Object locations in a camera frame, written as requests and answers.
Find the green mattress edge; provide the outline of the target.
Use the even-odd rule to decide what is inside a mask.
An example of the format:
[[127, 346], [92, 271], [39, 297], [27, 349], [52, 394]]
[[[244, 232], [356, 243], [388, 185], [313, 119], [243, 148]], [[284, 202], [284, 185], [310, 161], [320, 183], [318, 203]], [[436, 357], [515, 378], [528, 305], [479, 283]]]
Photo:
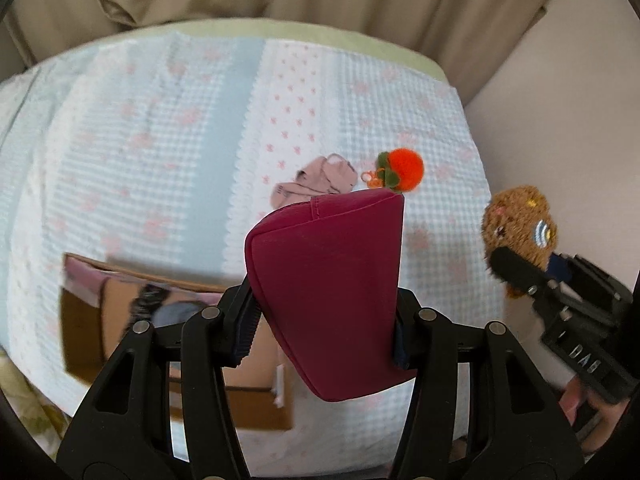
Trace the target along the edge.
[[180, 34], [193, 37], [255, 37], [321, 44], [403, 65], [447, 82], [444, 70], [435, 61], [413, 50], [360, 34], [360, 32], [317, 24], [277, 21], [271, 18], [206, 18], [206, 20], [131, 29], [103, 38], [102, 41], [114, 42], [124, 39], [155, 37], [168, 34], [168, 32], [180, 32]]

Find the brown plush toy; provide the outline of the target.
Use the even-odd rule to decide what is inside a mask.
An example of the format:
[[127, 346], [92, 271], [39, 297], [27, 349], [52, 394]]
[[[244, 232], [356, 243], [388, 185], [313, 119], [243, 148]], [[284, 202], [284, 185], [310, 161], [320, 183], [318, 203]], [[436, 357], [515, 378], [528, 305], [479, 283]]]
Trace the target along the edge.
[[491, 197], [482, 221], [485, 258], [506, 246], [540, 270], [547, 270], [558, 244], [558, 226], [548, 200], [536, 186], [521, 185]]

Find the pink folded cloth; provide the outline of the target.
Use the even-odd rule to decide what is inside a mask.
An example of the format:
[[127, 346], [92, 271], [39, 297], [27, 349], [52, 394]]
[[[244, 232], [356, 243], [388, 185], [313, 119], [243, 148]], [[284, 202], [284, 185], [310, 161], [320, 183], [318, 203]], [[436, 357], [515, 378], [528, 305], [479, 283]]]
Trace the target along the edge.
[[293, 181], [278, 183], [271, 193], [270, 205], [279, 209], [309, 202], [321, 195], [347, 194], [352, 192], [357, 181], [357, 171], [343, 156], [319, 156], [298, 170]]

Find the blue checkered floral blanket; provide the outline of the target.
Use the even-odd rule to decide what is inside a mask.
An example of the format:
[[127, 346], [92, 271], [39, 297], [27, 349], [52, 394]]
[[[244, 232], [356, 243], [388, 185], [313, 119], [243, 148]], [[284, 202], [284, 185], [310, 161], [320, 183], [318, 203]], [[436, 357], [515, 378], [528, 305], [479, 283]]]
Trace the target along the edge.
[[400, 282], [454, 322], [502, 311], [480, 224], [490, 197], [454, 88], [308, 41], [163, 32], [66, 52], [1, 86], [1, 385], [49, 454], [86, 386], [66, 372], [68, 252], [231, 283], [281, 182], [319, 156], [357, 171], [412, 148]]

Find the cardboard box with pink flaps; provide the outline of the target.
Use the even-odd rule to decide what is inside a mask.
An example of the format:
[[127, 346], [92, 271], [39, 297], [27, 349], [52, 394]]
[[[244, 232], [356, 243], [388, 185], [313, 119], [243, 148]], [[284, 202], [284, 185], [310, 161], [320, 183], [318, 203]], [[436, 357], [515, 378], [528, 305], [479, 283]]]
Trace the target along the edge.
[[[68, 374], [86, 385], [100, 371], [124, 338], [131, 301], [146, 284], [170, 290], [164, 304], [201, 301], [217, 307], [224, 286], [171, 280], [99, 262], [80, 255], [63, 256], [60, 315], [63, 362]], [[182, 419], [181, 325], [169, 327], [160, 346], [169, 360], [169, 411]], [[142, 322], [157, 332], [151, 322]], [[266, 321], [257, 325], [250, 353], [236, 367], [225, 367], [224, 386], [231, 416], [240, 429], [285, 431], [294, 426], [292, 373]]]

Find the grey plush slipper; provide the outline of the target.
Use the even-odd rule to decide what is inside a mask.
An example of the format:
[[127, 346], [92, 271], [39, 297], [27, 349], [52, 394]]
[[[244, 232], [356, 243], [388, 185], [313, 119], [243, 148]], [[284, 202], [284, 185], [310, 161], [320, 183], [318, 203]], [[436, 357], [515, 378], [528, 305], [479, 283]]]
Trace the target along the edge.
[[155, 328], [182, 324], [205, 308], [207, 304], [201, 301], [177, 301], [172, 304], [163, 304], [151, 315], [151, 324]]

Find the magenta fabric pouch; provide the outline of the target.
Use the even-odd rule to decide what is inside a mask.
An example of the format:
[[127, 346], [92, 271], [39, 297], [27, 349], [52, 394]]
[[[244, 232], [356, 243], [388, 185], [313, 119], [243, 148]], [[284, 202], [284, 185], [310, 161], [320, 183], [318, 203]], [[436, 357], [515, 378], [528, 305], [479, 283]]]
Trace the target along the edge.
[[380, 190], [322, 195], [247, 233], [250, 287], [300, 378], [326, 402], [408, 382], [392, 360], [405, 200]]

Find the beige curtain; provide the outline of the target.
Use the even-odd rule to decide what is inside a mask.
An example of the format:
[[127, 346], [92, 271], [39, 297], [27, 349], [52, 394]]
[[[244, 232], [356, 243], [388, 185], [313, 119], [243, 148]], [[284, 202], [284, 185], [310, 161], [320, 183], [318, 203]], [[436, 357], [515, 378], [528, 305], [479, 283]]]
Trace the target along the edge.
[[29, 65], [125, 30], [197, 18], [272, 18], [361, 32], [434, 60], [471, 101], [548, 0], [14, 0], [4, 24]]

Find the black patterned scrunchie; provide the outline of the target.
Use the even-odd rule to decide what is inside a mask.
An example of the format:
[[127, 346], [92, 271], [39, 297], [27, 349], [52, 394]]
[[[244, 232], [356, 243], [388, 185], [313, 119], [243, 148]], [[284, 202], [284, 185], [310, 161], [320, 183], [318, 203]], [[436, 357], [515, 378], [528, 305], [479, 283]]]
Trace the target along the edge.
[[144, 285], [138, 296], [129, 305], [128, 321], [124, 333], [131, 330], [137, 322], [151, 322], [153, 314], [164, 304], [169, 294], [170, 290], [165, 287], [155, 284]]

